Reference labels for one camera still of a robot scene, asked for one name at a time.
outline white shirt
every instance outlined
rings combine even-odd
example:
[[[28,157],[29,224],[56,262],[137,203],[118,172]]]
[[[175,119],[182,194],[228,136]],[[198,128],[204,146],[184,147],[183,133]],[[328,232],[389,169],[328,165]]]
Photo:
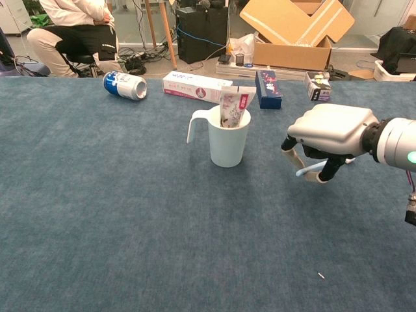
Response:
[[[105,0],[39,0],[56,26],[93,25],[110,15],[108,25],[114,28],[114,17]]]

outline black pants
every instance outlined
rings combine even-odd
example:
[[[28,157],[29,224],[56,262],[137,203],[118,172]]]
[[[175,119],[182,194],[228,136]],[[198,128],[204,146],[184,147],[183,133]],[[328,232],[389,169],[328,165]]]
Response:
[[[108,25],[48,26],[43,28],[58,37],[56,49],[63,54],[93,55],[99,60],[114,60],[116,32]]]

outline wooden stand leg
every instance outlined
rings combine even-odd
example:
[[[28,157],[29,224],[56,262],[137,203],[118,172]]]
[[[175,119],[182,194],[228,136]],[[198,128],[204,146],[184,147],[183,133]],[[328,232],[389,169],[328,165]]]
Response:
[[[153,47],[156,47],[156,37],[155,37],[155,28],[153,27],[153,18],[151,17],[151,9],[149,0],[144,0],[146,4],[146,13],[148,15],[149,25],[150,25],[150,33],[151,33],[151,41],[153,41]]]
[[[166,7],[164,6],[163,0],[159,0],[159,6],[161,8],[163,26],[164,26],[164,31],[166,33],[166,41],[168,42],[170,60],[172,61],[173,68],[176,69],[177,66],[176,66],[176,59],[175,59],[175,51],[172,45],[172,37],[170,36],[170,31],[169,31],[168,16],[166,14]]]

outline toothpaste tube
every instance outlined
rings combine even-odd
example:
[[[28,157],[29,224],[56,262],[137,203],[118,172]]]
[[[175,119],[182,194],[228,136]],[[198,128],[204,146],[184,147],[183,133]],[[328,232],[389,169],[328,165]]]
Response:
[[[222,86],[220,98],[221,126],[236,128],[240,125],[244,110],[252,102],[256,87]]]

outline toothpaste box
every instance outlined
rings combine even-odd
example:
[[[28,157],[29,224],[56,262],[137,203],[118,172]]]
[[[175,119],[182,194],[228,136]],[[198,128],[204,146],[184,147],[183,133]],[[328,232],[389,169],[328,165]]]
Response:
[[[257,70],[255,85],[261,109],[280,109],[281,93],[276,74],[272,70]]]
[[[163,78],[163,92],[175,96],[220,104],[221,86],[232,86],[229,80],[171,71]]]
[[[328,82],[329,73],[319,71],[307,71],[304,84],[307,94],[312,101],[328,101],[331,96],[331,85]]]

